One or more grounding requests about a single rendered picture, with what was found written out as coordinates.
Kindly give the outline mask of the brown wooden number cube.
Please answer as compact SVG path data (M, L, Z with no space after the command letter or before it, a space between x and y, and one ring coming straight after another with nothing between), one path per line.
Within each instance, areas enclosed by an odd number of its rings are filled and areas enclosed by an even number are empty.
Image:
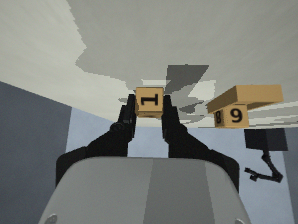
M249 119L246 104L234 104L214 112L215 128L248 128Z
M160 118L163 115L163 88L137 87L135 114L138 118Z

